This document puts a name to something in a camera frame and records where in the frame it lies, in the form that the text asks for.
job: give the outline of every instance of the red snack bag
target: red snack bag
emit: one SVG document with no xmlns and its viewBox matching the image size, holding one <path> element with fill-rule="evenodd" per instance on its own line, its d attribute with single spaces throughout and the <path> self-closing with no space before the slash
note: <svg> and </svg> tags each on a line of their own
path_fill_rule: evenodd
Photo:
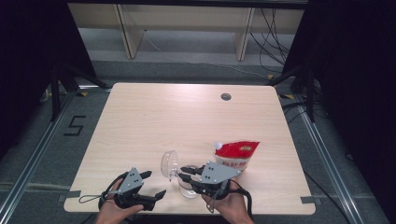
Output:
<svg viewBox="0 0 396 224">
<path fill-rule="evenodd" d="M 260 142 L 241 141 L 228 144 L 216 143 L 215 159 L 219 164 L 244 171 Z"/>
</svg>

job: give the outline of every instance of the black cable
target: black cable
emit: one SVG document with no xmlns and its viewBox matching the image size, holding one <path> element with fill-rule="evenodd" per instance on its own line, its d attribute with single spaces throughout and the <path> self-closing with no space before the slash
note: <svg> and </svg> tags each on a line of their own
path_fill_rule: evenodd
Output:
<svg viewBox="0 0 396 224">
<path fill-rule="evenodd" d="M 83 198 L 88 198 L 88 197 L 92 197 L 91 199 L 89 199 L 89 200 L 86 200 L 86 201 L 82 201 L 82 199 Z M 78 202 L 79 203 L 87 203 L 87 202 L 90 202 L 90 201 L 92 201 L 92 200 L 95 200 L 95 199 L 98 199 L 98 198 L 100 198 L 100 195 L 82 195 L 81 197 L 79 197 L 79 199 L 78 199 Z"/>
<path fill-rule="evenodd" d="M 295 107 L 297 105 L 305 105 L 305 104 L 306 104 L 306 102 L 299 102 L 299 103 L 291 103 L 291 104 L 288 104 L 288 105 L 282 105 L 282 110 L 285 110 L 287 108 L 292 108 L 292 107 Z"/>
<path fill-rule="evenodd" d="M 250 33 L 250 35 L 253 37 L 253 39 L 254 39 L 254 41 L 257 43 L 257 45 L 259 45 L 259 47 L 263 50 L 263 51 L 265 51 L 267 54 L 268 54 L 268 56 L 270 56 L 272 59 L 274 59 L 275 61 L 277 61 L 278 63 L 280 63 L 280 64 L 284 64 L 282 61 L 280 61 L 276 56 L 274 56 L 274 54 L 272 54 L 270 51 L 268 51 L 268 49 L 266 49 L 265 47 L 264 47 L 264 45 L 265 45 L 265 42 L 264 42 L 264 44 L 260 44 L 259 43 L 259 41 L 257 41 L 257 39 L 256 39 L 256 37 L 254 37 L 254 35 L 253 35 L 253 33 Z"/>
<path fill-rule="evenodd" d="M 288 124 L 290 124 L 292 121 L 294 121 L 295 119 L 297 119 L 300 115 L 302 115 L 303 113 L 305 113 L 305 111 L 298 113 L 296 116 L 294 116 L 291 120 L 288 121 Z"/>
<path fill-rule="evenodd" d="M 343 209 L 338 205 L 338 203 L 329 195 L 329 193 L 317 182 L 315 179 L 307 173 L 305 170 L 303 170 L 304 174 L 312 181 L 318 188 L 330 199 L 330 201 L 335 205 L 335 207 L 340 211 L 340 213 L 343 215 L 343 217 L 346 220 L 346 223 L 350 224 L 349 218 L 347 218 L 347 214 L 343 211 Z"/>
<path fill-rule="evenodd" d="M 286 56 L 285 56 L 283 50 L 285 49 L 285 51 L 286 51 L 287 53 L 289 53 L 290 50 L 287 49 L 287 48 L 286 48 L 285 46 L 283 46 L 282 44 L 280 44 L 279 39 L 277 38 L 276 22 L 275 22 L 276 10 L 273 9 L 272 12 L 273 12 L 273 20 L 272 20 L 272 22 L 271 22 L 271 25 L 269 24 L 267 18 L 265 17 L 265 14 L 264 14 L 264 11 L 263 11 L 263 10 L 262 10 L 262 16 L 264 17 L 265 23 L 267 24 L 267 27 L 268 27 L 268 31 L 269 31 L 268 35 L 271 34 L 271 36 L 272 36 L 273 39 L 275 40 L 275 42 L 276 42 L 276 44 L 278 45 L 278 47 L 273 46 L 273 45 L 270 44 L 269 42 L 268 42 L 268 44 L 269 44 L 270 46 L 272 46 L 273 48 L 278 49 L 280 55 L 282 56 L 283 61 L 286 61 Z"/>
<path fill-rule="evenodd" d="M 251 198 L 250 193 L 247 190 L 245 190 L 244 188 L 242 188 L 242 186 L 240 184 L 238 184 L 236 181 L 234 181 L 234 180 L 231 180 L 231 181 L 233 181 L 239 187 L 239 189 L 231 190 L 230 192 L 236 192 L 236 193 L 240 193 L 242 195 L 247 196 L 247 214 L 251 218 L 251 220 L 254 221 L 253 214 L 251 212 L 251 207 L 253 205 L 253 200 Z"/>
<path fill-rule="evenodd" d="M 260 50 L 260 65 L 262 66 L 263 69 L 269 71 L 269 72 L 274 72 L 274 73 L 281 73 L 275 70 L 271 70 L 269 68 L 266 68 L 263 64 L 262 64 L 262 52 L 265 51 L 268 56 L 270 56 L 272 59 L 274 59 L 275 61 L 277 61 L 278 63 L 284 65 L 284 63 L 282 61 L 280 61 L 277 57 L 275 57 L 271 52 L 268 51 L 268 49 L 265 49 L 260 43 L 259 41 L 257 41 L 257 39 L 254 37 L 254 35 L 252 33 L 250 33 L 250 35 L 253 37 L 254 41 L 256 42 L 257 45 L 259 45 L 259 47 L 261 48 Z"/>
</svg>

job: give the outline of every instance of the human hand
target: human hand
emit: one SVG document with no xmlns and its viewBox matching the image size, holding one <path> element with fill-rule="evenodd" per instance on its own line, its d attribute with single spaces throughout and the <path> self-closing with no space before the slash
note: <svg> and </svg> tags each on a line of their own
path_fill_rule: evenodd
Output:
<svg viewBox="0 0 396 224">
<path fill-rule="evenodd" d="M 239 186 L 233 181 L 230 183 L 230 190 L 239 189 Z M 253 223 L 253 220 L 248 215 L 244 196 L 240 193 L 230 193 L 224 199 L 215 201 L 204 194 L 202 195 L 202 198 L 206 204 L 209 204 L 210 209 L 213 209 L 214 205 L 214 208 L 218 210 L 221 215 L 232 224 Z"/>
<path fill-rule="evenodd" d="M 117 189 L 122 179 L 118 180 L 111 190 Z M 113 195 L 107 196 L 107 200 L 103 203 L 100 208 L 100 212 L 95 221 L 96 224 L 119 224 L 128 216 L 143 210 L 143 205 L 138 204 L 129 208 L 119 208 L 116 203 L 114 203 Z"/>
</svg>

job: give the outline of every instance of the black wall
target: black wall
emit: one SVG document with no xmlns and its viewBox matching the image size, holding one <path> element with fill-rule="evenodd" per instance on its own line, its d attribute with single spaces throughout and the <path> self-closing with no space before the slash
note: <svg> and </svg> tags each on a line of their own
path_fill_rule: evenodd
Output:
<svg viewBox="0 0 396 224">
<path fill-rule="evenodd" d="M 322 24 L 331 27 L 316 47 L 314 74 L 347 149 L 390 223 L 396 223 L 396 6 L 392 1 L 340 3 L 325 14 L 335 13 L 330 24 L 317 11 L 306 11 L 285 69 L 304 62 L 304 47 L 312 47 Z"/>
<path fill-rule="evenodd" d="M 64 1 L 0 1 L 0 31 L 1 160 L 17 144 L 56 63 L 95 73 Z"/>
</svg>

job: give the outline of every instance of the transparent cup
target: transparent cup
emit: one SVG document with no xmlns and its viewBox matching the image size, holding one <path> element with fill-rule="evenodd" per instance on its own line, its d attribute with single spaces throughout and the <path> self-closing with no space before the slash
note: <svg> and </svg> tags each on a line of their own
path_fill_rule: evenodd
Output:
<svg viewBox="0 0 396 224">
<path fill-rule="evenodd" d="M 198 168 L 198 166 L 195 165 L 186 165 L 184 167 L 189 167 L 189 168 Z M 183 171 L 181 171 L 180 169 L 178 170 L 179 174 L 185 174 Z M 179 176 L 177 176 L 177 181 L 178 181 L 178 185 L 179 185 L 179 190 L 180 193 L 189 199 L 193 199 L 196 196 L 198 196 L 198 194 L 192 189 L 192 185 L 190 183 L 186 183 L 184 182 Z"/>
<path fill-rule="evenodd" d="M 168 178 L 169 182 L 172 181 L 174 176 L 177 176 L 181 195 L 188 199 L 195 198 L 198 194 L 192 189 L 191 184 L 184 182 L 180 177 L 178 177 L 177 173 L 183 174 L 183 172 L 177 169 L 177 165 L 177 153 L 174 150 L 167 151 L 163 154 L 163 160 L 161 162 L 161 171 L 163 172 L 163 176 Z M 194 165 L 187 165 L 187 167 L 197 168 L 197 166 Z"/>
</svg>

